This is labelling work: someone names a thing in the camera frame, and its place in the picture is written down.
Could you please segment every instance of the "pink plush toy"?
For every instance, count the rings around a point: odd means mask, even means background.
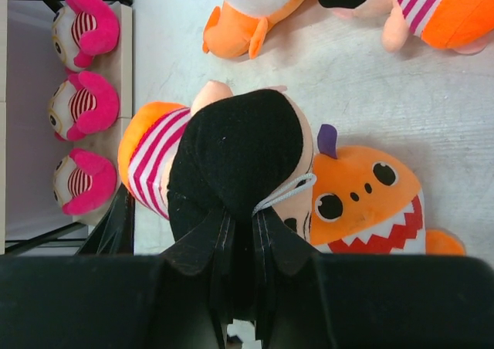
[[[89,71],[74,73],[49,101],[49,121],[61,141],[78,141],[108,129],[118,118],[120,100],[104,77]]]
[[[66,0],[55,15],[52,40],[67,69],[80,72],[94,56],[111,52],[118,44],[120,23],[103,0]]]
[[[117,187],[117,170],[106,158],[74,148],[56,166],[53,193],[67,215],[83,215],[108,201]]]

